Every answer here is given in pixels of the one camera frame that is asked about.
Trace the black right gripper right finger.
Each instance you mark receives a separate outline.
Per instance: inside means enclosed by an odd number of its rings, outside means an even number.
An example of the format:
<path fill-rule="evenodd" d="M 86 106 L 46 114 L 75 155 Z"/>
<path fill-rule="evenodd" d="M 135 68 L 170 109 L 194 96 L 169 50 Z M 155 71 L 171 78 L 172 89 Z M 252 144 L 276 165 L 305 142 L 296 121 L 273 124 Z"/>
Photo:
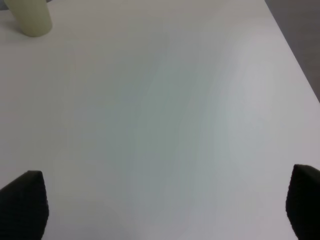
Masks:
<path fill-rule="evenodd" d="M 285 210 L 299 240 L 320 238 L 320 171 L 310 165 L 293 166 Z"/>

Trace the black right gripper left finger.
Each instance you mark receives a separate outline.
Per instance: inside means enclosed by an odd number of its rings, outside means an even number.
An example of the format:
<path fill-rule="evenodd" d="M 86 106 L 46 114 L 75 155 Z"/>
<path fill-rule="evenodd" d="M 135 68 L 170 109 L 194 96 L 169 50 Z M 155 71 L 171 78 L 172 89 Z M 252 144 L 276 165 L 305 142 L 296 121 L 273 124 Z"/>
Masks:
<path fill-rule="evenodd" d="M 0 238 L 41 240 L 49 218 L 43 173 L 28 170 L 0 190 Z"/>

